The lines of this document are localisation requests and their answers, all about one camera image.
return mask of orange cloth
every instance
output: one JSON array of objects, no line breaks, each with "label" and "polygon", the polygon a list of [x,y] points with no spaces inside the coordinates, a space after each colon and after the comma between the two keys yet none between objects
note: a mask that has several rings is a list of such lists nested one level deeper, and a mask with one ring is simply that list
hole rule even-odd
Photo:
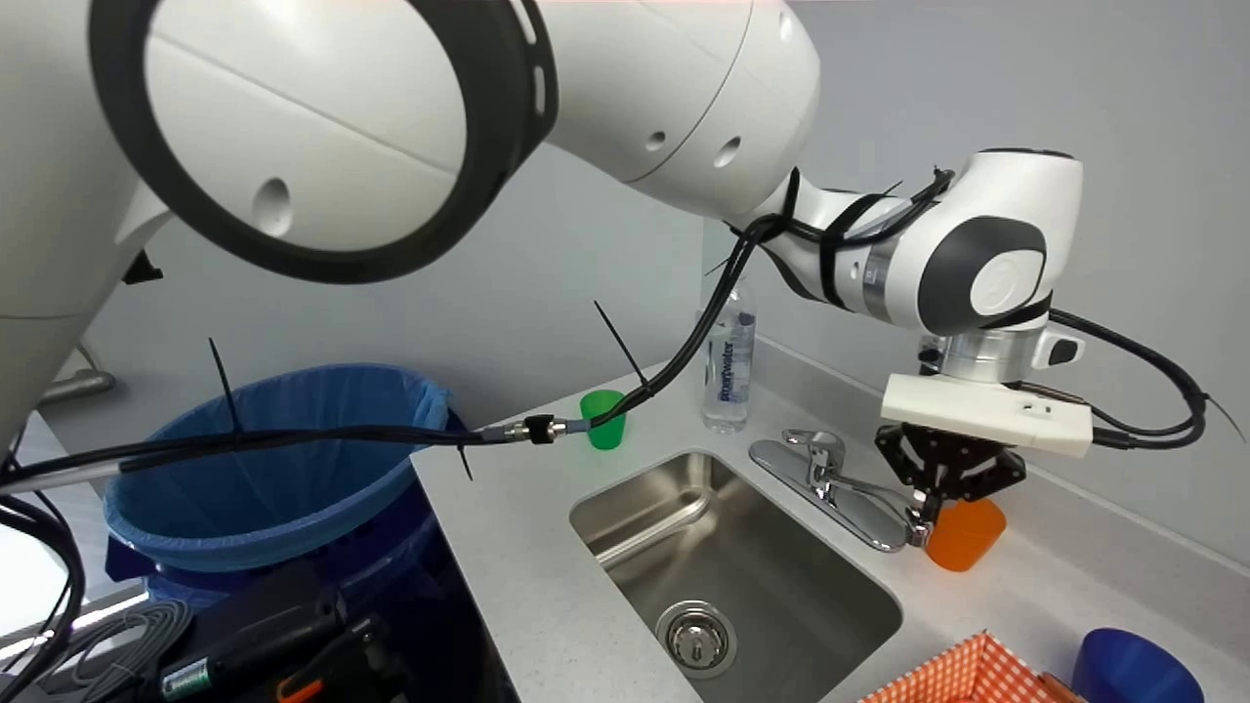
[{"label": "orange cloth", "polygon": [[1056,703],[1056,697],[996,638],[975,633],[862,703]]}]

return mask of sink basin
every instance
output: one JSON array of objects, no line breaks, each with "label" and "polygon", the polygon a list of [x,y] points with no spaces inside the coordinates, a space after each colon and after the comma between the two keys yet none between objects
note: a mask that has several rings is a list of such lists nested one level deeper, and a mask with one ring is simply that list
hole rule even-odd
[{"label": "sink basin", "polygon": [[715,703],[813,703],[904,625],[883,586],[708,452],[607,490],[569,520]]}]

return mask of white countertop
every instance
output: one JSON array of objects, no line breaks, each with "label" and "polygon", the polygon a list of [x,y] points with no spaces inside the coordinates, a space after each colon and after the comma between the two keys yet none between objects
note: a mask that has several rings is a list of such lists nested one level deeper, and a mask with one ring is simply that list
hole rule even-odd
[{"label": "white countertop", "polygon": [[[1250,647],[1238,642],[1242,625],[1250,625],[1246,569],[1205,557],[1043,474],[996,495],[1012,520],[1007,534],[968,574],[949,574],[922,550],[874,555],[747,459],[759,436],[824,425],[846,436],[853,474],[892,485],[888,464],[867,445],[867,425],[874,425],[871,393],[830,376],[815,380],[800,362],[766,369],[774,383],[759,387],[754,417],[742,432],[702,425],[686,376],[629,416],[626,445],[612,452],[591,448],[585,436],[564,436],[548,448],[469,448],[474,482],[452,448],[413,459],[521,699],[698,699],[569,528],[569,511],[585,495],[693,448],[727,461],[899,596],[904,630],[824,699],[861,699],[981,630],[1000,638],[1034,672],[1068,680],[1078,642],[1099,625],[1146,633],[1175,651],[1201,677],[1206,699],[1246,697]],[[576,417],[580,393],[543,410]]]}]

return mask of green cup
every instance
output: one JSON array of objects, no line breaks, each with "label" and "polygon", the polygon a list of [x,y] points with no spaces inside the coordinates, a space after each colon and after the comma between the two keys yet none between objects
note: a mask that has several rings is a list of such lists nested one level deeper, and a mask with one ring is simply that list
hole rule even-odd
[{"label": "green cup", "polygon": [[[626,400],[622,391],[591,391],[591,393],[581,393],[581,417],[591,423],[591,417],[612,410],[622,400]],[[626,416],[591,430],[593,448],[617,448],[622,436],[626,436]]]}]

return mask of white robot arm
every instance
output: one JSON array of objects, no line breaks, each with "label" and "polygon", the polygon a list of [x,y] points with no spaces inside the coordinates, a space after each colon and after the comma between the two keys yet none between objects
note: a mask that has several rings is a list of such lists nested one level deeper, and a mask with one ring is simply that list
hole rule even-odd
[{"label": "white robot arm", "polygon": [[[1061,423],[1027,425],[1022,403],[1039,400],[1003,387],[1043,347],[1083,201],[1078,160],[981,151],[922,201],[813,186],[794,166],[815,123],[822,60],[785,0],[0,0],[0,12],[30,22],[0,26],[3,42],[21,31],[30,42],[0,78],[39,68],[76,103],[48,108],[76,108],[68,130],[95,150],[59,151],[56,169],[102,169],[76,192],[102,184],[76,237],[21,205],[44,184],[8,173],[25,197],[0,212],[3,263],[44,266],[44,278],[0,288],[0,319],[21,319],[12,305],[76,266],[91,285],[72,283],[80,302],[59,314],[76,324],[56,341],[17,332],[35,347],[0,369],[0,436],[139,246],[116,236],[137,192],[126,160],[188,227],[246,263],[380,283],[438,263],[550,141],[734,232],[774,224],[766,250],[796,292],[941,335],[941,380],[956,387],[896,380],[888,417],[1068,452],[1091,445],[1083,410],[1048,403]],[[39,114],[3,127],[56,150]],[[956,408],[1000,408],[928,416],[941,391]]]}]

